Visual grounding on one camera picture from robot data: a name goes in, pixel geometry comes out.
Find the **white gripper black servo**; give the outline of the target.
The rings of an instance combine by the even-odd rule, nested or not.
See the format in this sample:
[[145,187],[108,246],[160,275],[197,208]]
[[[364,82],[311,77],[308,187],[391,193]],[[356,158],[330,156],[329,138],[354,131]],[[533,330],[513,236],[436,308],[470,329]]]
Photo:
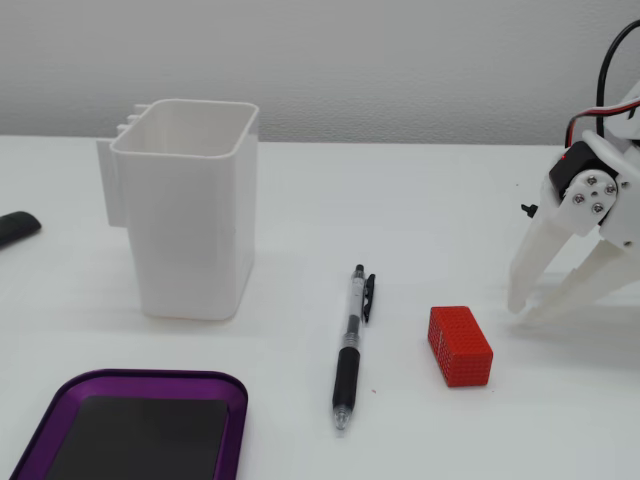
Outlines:
[[525,314],[527,321],[557,318],[624,287],[624,250],[639,248],[639,155],[633,149],[623,154],[587,132],[543,180],[540,204],[511,262],[508,310],[521,312],[534,285],[568,240],[594,229],[605,240]]

